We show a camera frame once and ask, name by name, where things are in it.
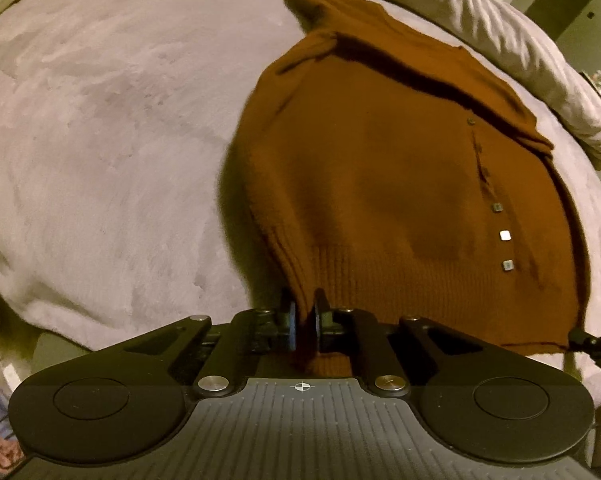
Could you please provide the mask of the brown knit cardigan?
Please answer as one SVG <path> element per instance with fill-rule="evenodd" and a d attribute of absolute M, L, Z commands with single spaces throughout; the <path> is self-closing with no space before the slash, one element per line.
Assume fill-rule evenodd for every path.
<path fill-rule="evenodd" d="M 232 146 L 268 256 L 325 299 L 563 353 L 588 261 L 553 145 L 468 50 L 365 0 L 287 0 L 306 36 L 260 76 Z"/>

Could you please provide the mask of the lilac fleece bed sheet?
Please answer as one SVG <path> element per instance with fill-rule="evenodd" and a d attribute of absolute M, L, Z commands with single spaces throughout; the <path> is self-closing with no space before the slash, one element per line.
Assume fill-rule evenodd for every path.
<path fill-rule="evenodd" d="M 601 181 L 543 101 L 464 41 L 397 21 L 506 82 L 551 141 L 601 334 Z M 0 14 L 0 297 L 99 349 L 181 318 L 262 306 L 276 270 L 243 223 L 227 160 L 265 68 L 305 36 L 287 0 L 20 0 Z"/>

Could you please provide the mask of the lilac rumpled duvet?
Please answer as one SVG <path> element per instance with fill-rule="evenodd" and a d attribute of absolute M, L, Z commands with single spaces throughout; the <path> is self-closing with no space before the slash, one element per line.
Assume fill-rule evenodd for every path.
<path fill-rule="evenodd" d="M 601 97 L 526 15 L 499 0 L 385 0 L 456 36 L 558 116 L 601 170 Z"/>

